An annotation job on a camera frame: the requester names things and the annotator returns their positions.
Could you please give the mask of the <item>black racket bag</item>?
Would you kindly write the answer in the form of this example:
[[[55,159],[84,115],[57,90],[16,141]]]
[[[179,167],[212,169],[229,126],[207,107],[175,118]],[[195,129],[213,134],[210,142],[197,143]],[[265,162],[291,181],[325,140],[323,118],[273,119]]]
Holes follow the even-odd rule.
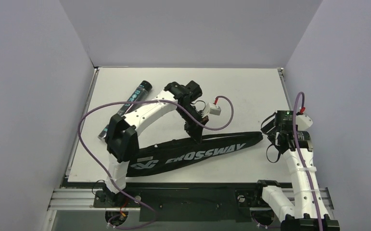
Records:
[[[171,140],[146,148],[129,162],[127,177],[157,175],[196,164],[211,157],[250,148],[263,140],[259,131],[203,135],[200,143],[192,138]]]

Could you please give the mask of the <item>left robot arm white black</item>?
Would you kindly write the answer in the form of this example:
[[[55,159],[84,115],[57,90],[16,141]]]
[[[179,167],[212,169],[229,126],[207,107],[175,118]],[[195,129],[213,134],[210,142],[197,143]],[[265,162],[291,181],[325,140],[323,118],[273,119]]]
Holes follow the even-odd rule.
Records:
[[[167,84],[153,98],[152,103],[143,103],[137,110],[111,117],[106,134],[107,151],[110,153],[110,176],[103,191],[106,201],[113,207],[121,206],[125,200],[122,189],[126,187],[126,176],[131,159],[140,151],[138,137],[153,122],[176,110],[185,120],[186,133],[197,143],[202,141],[206,116],[192,105],[203,94],[199,84],[190,81],[187,85],[177,82]]]

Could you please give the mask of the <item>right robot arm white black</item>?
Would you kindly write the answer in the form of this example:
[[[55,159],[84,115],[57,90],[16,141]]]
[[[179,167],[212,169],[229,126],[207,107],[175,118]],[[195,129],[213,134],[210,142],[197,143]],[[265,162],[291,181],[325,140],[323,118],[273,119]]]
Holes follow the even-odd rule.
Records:
[[[294,111],[276,111],[262,123],[261,131],[284,158],[289,170],[294,200],[290,201],[275,180],[259,180],[253,193],[258,206],[272,209],[282,231],[338,231],[339,222],[330,217],[317,184],[317,168],[307,131],[298,130]]]

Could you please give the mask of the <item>black shuttlecock tube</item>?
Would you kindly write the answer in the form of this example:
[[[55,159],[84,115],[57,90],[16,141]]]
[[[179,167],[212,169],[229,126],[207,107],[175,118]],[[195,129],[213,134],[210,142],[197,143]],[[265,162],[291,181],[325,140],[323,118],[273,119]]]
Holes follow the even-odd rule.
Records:
[[[150,91],[152,90],[152,85],[150,82],[143,80],[140,85],[135,89],[132,95],[127,100],[128,102],[139,102],[145,100]],[[123,116],[125,113],[130,113],[140,107],[140,104],[129,104],[126,103],[117,111],[117,114]],[[98,135],[98,139],[105,142],[109,124],[107,124],[104,129]]]

